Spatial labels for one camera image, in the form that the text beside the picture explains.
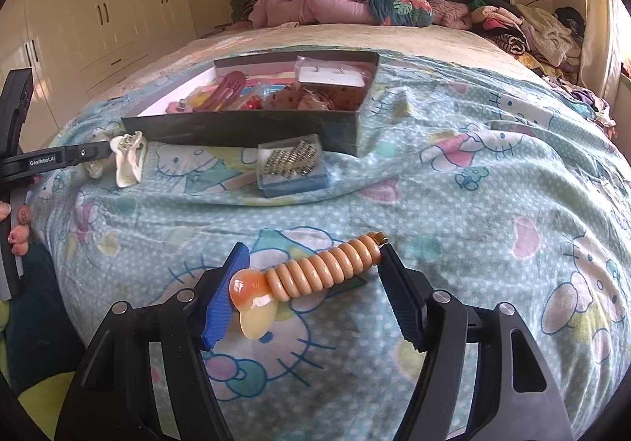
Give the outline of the person's left hand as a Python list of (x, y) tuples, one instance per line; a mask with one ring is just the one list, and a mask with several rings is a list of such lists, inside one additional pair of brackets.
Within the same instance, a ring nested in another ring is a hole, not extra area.
[[(4, 221), (12, 213), (9, 203), (0, 203), (0, 220)], [(22, 205), (17, 209), (17, 224), (7, 235), (7, 241), (15, 256), (25, 256), (29, 251), (31, 209), (28, 205)]]

